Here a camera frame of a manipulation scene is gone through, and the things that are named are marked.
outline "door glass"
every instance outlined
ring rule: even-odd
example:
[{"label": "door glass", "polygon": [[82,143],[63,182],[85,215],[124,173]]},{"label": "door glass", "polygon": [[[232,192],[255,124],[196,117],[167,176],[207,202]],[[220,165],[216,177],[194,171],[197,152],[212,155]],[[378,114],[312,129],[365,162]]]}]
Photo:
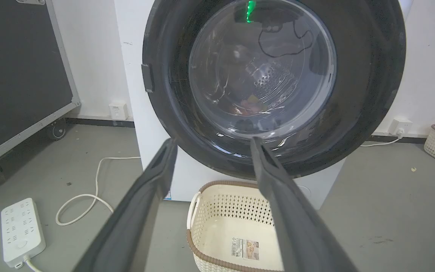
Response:
[{"label": "door glass", "polygon": [[197,105],[223,134],[276,138],[319,113],[335,67],[330,34],[300,2],[237,0],[204,24],[188,72]]}]

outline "white power strip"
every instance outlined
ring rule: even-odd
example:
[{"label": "white power strip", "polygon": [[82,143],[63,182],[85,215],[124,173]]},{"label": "white power strip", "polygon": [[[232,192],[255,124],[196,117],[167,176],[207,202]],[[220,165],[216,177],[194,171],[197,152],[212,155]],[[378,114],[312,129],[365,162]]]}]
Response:
[{"label": "white power strip", "polygon": [[26,198],[1,211],[3,259],[19,269],[26,262],[34,271],[39,271],[29,261],[46,247],[36,205]]}]

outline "brown basket rim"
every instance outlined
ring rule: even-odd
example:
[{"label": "brown basket rim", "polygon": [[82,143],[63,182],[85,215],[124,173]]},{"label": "brown basket rim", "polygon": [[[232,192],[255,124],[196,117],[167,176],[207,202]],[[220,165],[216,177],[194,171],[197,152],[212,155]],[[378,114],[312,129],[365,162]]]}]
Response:
[{"label": "brown basket rim", "polygon": [[[202,192],[204,192],[205,189],[207,189],[211,186],[215,186],[215,185],[231,185],[231,186],[241,186],[241,187],[249,187],[249,188],[255,188],[255,189],[258,188],[257,184],[251,184],[251,183],[243,182],[243,181],[212,181],[212,182],[205,184],[203,187],[201,187],[199,189],[199,192],[202,193]],[[219,265],[219,266],[222,266],[222,267],[225,267],[228,269],[242,271],[242,272],[281,272],[279,270],[267,270],[267,269],[259,269],[259,268],[242,266],[242,265],[238,265],[238,264],[234,264],[234,263],[230,263],[230,262],[225,262],[223,260],[219,260],[216,258],[212,258],[208,255],[205,255],[204,253],[199,251],[199,249],[196,248],[194,242],[192,241],[190,229],[187,230],[187,241],[188,241],[189,248],[191,249],[192,253],[194,253],[194,255],[197,256],[197,258],[200,258],[203,261],[210,262],[210,263],[215,264],[215,265]]]}]

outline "sticker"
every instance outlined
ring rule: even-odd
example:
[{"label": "sticker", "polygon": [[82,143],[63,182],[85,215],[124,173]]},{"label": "sticker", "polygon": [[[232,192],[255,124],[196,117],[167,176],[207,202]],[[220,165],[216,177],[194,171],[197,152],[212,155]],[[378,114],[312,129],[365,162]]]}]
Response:
[{"label": "sticker", "polygon": [[231,243],[231,255],[259,261],[259,243],[253,240],[233,238]]},{"label": "sticker", "polygon": [[171,199],[171,191],[169,191],[169,193],[167,193],[167,196],[164,197],[165,200],[172,200]]}]

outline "washing machine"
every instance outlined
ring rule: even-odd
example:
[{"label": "washing machine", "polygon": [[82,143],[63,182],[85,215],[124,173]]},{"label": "washing machine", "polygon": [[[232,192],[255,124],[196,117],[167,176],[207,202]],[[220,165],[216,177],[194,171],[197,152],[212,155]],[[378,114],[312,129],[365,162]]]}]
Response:
[{"label": "washing machine", "polygon": [[116,10],[143,167],[166,138],[179,145],[170,200],[210,181],[255,182],[258,136],[319,209],[404,69],[397,0],[120,0]]}]

